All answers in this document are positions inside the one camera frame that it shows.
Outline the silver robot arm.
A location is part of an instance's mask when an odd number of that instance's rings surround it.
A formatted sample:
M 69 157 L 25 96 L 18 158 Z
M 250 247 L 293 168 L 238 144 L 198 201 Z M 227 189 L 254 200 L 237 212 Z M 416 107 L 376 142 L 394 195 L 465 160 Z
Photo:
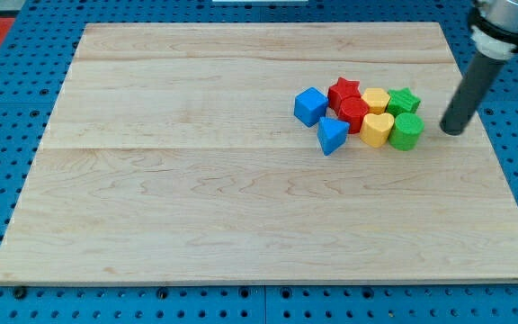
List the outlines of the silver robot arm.
M 518 0 L 474 0 L 468 15 L 471 39 L 488 58 L 518 54 Z

